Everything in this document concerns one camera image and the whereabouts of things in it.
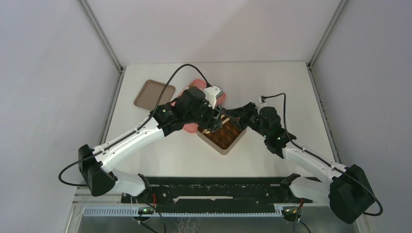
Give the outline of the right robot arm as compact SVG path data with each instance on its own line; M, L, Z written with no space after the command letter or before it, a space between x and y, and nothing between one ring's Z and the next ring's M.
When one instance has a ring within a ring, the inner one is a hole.
M341 221L351 224L376 203L376 197L363 169L350 167L316 155L289 133L281 124L274 107L257 107L250 102L223 114L240 129L250 128L264 137L264 145L272 154L292 162L315 178L316 181L292 174L281 188L281 197L287 202L297 198L327 206Z

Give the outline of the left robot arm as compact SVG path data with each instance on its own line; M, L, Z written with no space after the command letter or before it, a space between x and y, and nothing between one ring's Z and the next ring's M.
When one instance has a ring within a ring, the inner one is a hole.
M81 146L79 171L91 195L98 197L117 191L147 202L152 190L145 177L118 171L116 166L144 146L182 130L186 124L195 123L211 132L219 129L223 108L218 98L222 95L223 90L217 86L189 87L172 101L155 107L143 122L108 143L94 148Z

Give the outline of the gold chocolate box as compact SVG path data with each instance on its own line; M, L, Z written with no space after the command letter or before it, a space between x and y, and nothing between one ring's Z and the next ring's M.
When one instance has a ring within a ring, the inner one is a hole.
M221 155L227 155L245 135L246 129L241 130L230 119L225 118L223 125L215 132L209 132L198 126L197 135Z

